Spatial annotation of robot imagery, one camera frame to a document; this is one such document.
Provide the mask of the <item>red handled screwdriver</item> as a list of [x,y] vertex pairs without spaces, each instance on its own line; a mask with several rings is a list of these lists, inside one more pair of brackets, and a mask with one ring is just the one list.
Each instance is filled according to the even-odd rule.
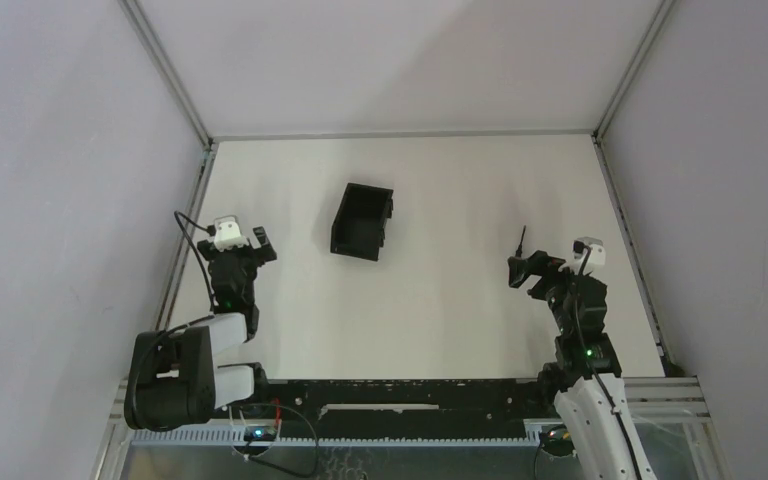
[[523,244],[524,244],[524,239],[525,239],[526,231],[527,231],[527,225],[523,225],[523,227],[521,229],[520,237],[519,237],[519,242],[518,242],[518,245],[516,247],[515,254],[514,254],[515,258],[522,258],[522,255],[523,255]]

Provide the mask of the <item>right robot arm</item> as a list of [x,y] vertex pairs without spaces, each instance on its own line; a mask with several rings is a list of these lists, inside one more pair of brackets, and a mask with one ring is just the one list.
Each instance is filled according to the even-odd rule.
[[535,454],[575,457],[588,479],[653,479],[656,476],[631,414],[622,367],[605,331],[605,283],[588,269],[599,262],[599,246],[577,241],[575,258],[517,250],[507,260],[508,285],[529,278],[531,298],[546,303],[557,324],[555,355],[538,375],[538,402],[559,416],[538,435]]

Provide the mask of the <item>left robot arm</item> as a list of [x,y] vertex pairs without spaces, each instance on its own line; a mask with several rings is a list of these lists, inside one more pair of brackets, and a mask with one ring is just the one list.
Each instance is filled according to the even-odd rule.
[[130,428],[163,432],[204,424],[233,403],[250,417],[270,409],[273,392],[260,363],[217,358],[253,340],[259,327],[254,281],[277,253],[263,227],[253,233],[257,247],[224,218],[198,243],[213,294],[211,314],[136,337],[123,404]]

